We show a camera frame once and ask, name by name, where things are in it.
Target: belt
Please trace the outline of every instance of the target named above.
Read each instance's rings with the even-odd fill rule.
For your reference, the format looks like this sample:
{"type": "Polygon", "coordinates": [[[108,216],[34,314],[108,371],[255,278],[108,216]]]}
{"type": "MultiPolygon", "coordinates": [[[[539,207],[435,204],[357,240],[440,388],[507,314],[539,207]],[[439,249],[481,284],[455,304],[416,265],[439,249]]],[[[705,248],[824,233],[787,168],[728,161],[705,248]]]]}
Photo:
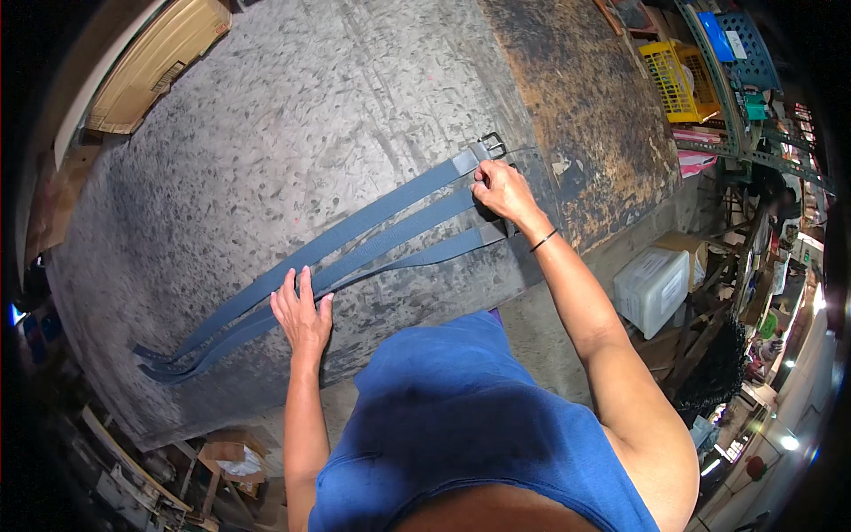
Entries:
{"type": "MultiPolygon", "coordinates": [[[[278,289],[290,268],[299,269],[303,265],[316,264],[326,255],[358,235],[457,180],[462,175],[468,174],[476,168],[480,161],[500,158],[506,153],[505,144],[496,133],[481,137],[455,157],[438,164],[341,221],[298,249],[270,271],[255,279],[253,283],[223,303],[210,317],[204,320],[180,345],[174,355],[166,356],[137,344],[133,348],[133,352],[152,362],[150,367],[141,364],[140,369],[153,380],[163,384],[179,384],[202,373],[224,357],[232,348],[277,325],[277,321],[271,313],[271,308],[262,306],[229,329],[216,335],[217,331],[229,322],[263,301],[273,290],[278,289]],[[216,336],[213,340],[187,367],[171,365],[186,354],[198,349],[214,335],[216,336]]],[[[468,189],[463,188],[368,239],[313,277],[312,284],[316,298],[318,299],[330,291],[343,288],[381,272],[402,267],[436,264],[505,238],[505,234],[495,229],[493,225],[470,229],[413,255],[346,278],[347,275],[379,258],[396,246],[472,206],[472,194],[468,189]]]]}

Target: blue sleeveless shirt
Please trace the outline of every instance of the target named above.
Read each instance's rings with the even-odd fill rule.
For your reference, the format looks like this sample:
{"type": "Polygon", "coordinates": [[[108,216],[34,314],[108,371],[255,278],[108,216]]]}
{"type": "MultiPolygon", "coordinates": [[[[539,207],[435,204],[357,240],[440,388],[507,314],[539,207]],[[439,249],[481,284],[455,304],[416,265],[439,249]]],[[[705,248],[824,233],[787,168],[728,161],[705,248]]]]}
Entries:
{"type": "Polygon", "coordinates": [[[355,385],[310,532],[391,530],[430,497],[486,483],[531,489],[607,532],[658,530],[595,415],[536,386],[486,312],[396,333],[355,385]]]}

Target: belt buckle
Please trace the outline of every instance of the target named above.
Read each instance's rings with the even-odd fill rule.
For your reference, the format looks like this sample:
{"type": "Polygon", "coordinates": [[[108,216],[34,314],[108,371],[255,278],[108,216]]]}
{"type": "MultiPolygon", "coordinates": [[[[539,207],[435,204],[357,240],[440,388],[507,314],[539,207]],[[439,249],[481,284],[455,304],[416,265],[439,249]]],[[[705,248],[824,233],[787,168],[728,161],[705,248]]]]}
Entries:
{"type": "Polygon", "coordinates": [[[500,137],[500,134],[496,131],[491,131],[490,133],[479,137],[477,142],[483,143],[485,145],[485,149],[488,150],[488,153],[492,152],[493,150],[500,150],[500,153],[491,157],[493,160],[501,159],[508,154],[508,151],[505,148],[505,142],[502,141],[502,137],[500,137]],[[487,140],[491,139],[496,139],[496,143],[489,145],[487,140]]]}

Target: blue crate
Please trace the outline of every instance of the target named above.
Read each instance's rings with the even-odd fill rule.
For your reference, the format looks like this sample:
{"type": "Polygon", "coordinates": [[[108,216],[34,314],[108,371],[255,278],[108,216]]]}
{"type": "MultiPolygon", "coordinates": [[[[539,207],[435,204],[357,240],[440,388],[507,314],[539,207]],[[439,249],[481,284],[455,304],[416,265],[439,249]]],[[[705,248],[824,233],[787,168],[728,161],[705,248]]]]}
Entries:
{"type": "Polygon", "coordinates": [[[733,70],[739,74],[742,83],[756,85],[760,90],[777,89],[782,92],[780,78],[774,69],[768,48],[759,34],[757,25],[744,11],[717,14],[715,18],[724,31],[735,31],[739,34],[742,46],[745,47],[747,59],[737,59],[733,70]]]}

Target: white plastic container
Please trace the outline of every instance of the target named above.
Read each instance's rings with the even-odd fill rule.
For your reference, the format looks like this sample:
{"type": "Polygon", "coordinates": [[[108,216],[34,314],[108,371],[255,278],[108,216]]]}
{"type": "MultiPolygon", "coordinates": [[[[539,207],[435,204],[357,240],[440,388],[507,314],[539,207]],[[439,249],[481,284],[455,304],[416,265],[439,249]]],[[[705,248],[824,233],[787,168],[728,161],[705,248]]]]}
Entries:
{"type": "Polygon", "coordinates": [[[614,308],[649,340],[688,295],[688,251],[647,248],[614,276],[614,308]]]}

